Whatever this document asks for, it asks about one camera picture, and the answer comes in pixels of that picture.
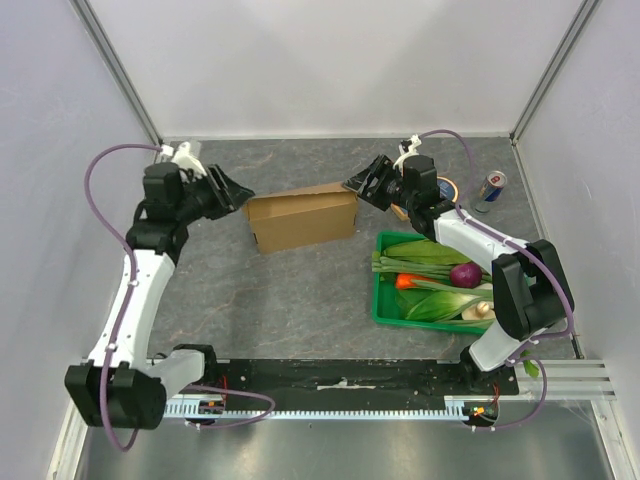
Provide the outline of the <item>brown cardboard box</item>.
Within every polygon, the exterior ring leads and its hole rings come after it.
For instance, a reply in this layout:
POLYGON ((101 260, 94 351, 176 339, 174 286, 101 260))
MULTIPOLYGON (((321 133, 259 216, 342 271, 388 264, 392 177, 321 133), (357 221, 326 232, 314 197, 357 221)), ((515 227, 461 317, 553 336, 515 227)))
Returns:
POLYGON ((243 210, 258 250, 271 254, 353 236, 358 200, 337 182, 254 197, 243 210))

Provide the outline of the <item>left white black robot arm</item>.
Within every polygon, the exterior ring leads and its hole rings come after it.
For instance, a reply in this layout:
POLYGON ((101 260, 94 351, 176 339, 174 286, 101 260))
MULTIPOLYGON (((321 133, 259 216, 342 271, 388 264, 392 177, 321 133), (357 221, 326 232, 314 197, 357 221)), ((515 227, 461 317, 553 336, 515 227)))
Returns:
POLYGON ((144 197, 126 234, 123 274, 103 333, 88 359, 68 368, 64 384, 90 427, 153 430, 167 401, 188 386, 216 388, 216 354, 205 344, 180 344, 156 364, 147 361, 159 302, 189 238, 190 224, 240 210, 254 192, 218 166, 204 176, 173 162, 147 167, 144 197))

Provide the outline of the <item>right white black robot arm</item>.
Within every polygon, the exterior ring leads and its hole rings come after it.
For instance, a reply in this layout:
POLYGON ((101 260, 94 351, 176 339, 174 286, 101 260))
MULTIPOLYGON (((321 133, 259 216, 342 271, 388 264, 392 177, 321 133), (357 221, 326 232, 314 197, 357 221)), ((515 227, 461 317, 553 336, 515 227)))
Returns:
POLYGON ((431 158, 411 155, 394 163, 380 155, 343 185, 382 211, 393 204, 405 208, 418 233, 491 275, 497 318, 461 356, 457 377, 465 391, 483 392, 494 370, 513 365, 528 344, 553 337, 550 329, 559 321, 572 333, 575 305, 554 245, 507 237, 444 199, 431 158))

